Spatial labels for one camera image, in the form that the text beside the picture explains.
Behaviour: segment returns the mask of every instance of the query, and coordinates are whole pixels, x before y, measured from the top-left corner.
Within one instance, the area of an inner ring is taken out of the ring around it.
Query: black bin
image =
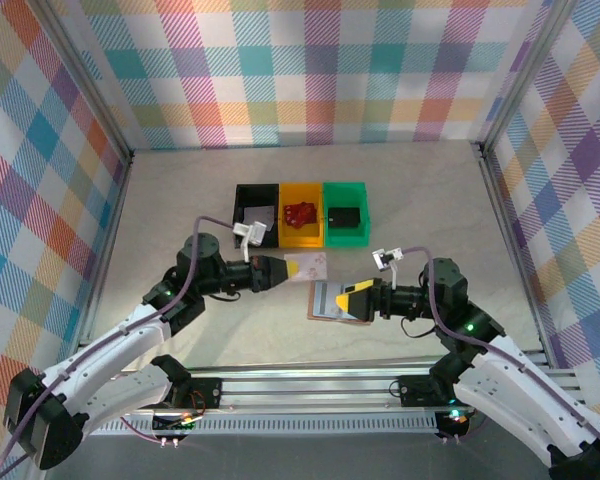
[[[278,184],[236,185],[236,201],[233,207],[233,222],[244,223],[246,207],[273,206],[273,226],[267,231],[260,248],[278,248]],[[235,235],[234,243],[240,248],[242,237]]]

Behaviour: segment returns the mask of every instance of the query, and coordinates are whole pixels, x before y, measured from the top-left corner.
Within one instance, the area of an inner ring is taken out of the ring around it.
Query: green bin
[[[324,183],[322,186],[325,217],[325,246],[355,248],[369,246],[371,219],[364,183]],[[360,209],[360,223],[355,228],[331,228],[330,208],[355,207]]]

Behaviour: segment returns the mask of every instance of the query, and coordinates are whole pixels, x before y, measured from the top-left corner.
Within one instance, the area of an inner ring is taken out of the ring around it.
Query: yellow bin
[[[285,205],[313,203],[318,223],[294,228],[284,220]],[[324,212],[321,183],[281,183],[278,202],[278,243],[280,248],[311,248],[324,246]]]

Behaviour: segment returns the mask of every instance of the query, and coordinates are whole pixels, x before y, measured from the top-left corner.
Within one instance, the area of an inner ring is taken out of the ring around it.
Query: storage bin
[[[236,199],[233,207],[233,223],[244,223],[244,209],[249,207],[273,207],[273,225],[271,230],[264,234],[262,245],[259,248],[278,247],[278,184],[253,184],[237,185]],[[235,235],[234,243],[240,248],[242,237]]]
[[[367,205],[367,189],[364,183],[324,183],[325,246],[352,248],[369,246],[371,219]],[[331,228],[329,209],[355,207],[360,209],[360,223],[355,228]]]
[[[284,220],[285,205],[313,203],[316,206],[317,223],[301,228],[287,225]],[[281,183],[278,198],[278,245],[281,248],[306,248],[324,246],[324,215],[322,208],[322,184]]]

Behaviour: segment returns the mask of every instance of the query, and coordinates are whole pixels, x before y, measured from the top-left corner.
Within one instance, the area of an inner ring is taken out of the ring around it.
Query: plaid wallpaper
[[[543,327],[600,410],[600,0],[578,3],[496,153]]]
[[[122,174],[25,1],[1,0],[0,450],[11,377],[67,354]]]
[[[153,149],[468,138],[531,3],[53,2],[130,143]]]
[[[500,90],[498,91],[498,95],[495,98],[495,101],[491,105],[491,109],[487,115],[486,121],[482,124],[482,128],[480,129],[480,133],[478,134],[478,141],[484,141],[491,126],[493,125],[493,120],[496,118],[498,113],[500,112],[500,107],[502,106],[502,102],[509,95],[511,88],[513,87],[514,82],[516,81],[518,74],[520,73],[521,68],[526,61],[529,52],[531,50],[531,46],[538,38],[540,31],[544,25],[544,22],[547,20],[549,15],[549,11],[553,6],[555,0],[543,0],[540,9],[538,10],[536,17],[531,25],[531,28],[527,32],[527,35],[520,46],[520,50],[515,57],[515,60],[509,67],[507,75],[500,86]]]

